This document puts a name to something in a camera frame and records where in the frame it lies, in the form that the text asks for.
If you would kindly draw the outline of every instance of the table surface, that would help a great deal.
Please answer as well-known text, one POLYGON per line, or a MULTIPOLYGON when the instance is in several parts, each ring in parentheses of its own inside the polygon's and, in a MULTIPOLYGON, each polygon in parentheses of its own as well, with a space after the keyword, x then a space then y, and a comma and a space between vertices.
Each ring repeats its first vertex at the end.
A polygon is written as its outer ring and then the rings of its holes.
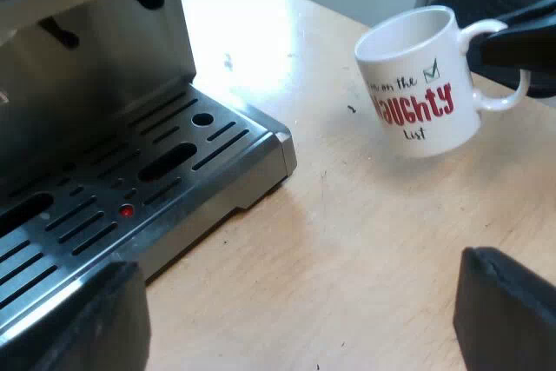
POLYGON ((149 284, 149 371, 464 369, 464 247, 556 281, 553 109, 526 99, 451 153, 399 158, 354 61, 364 25, 307 0, 183 5, 195 83, 289 126, 298 167, 149 284))

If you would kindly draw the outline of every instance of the drip tray grate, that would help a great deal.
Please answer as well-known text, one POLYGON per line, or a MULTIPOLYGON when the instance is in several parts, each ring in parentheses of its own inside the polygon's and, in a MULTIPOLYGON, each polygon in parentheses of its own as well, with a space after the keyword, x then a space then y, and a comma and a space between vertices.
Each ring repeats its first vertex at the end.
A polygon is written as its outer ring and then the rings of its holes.
POLYGON ((0 342, 110 260, 153 275, 290 175, 288 129, 245 109, 178 84, 11 176, 0 191, 0 342))

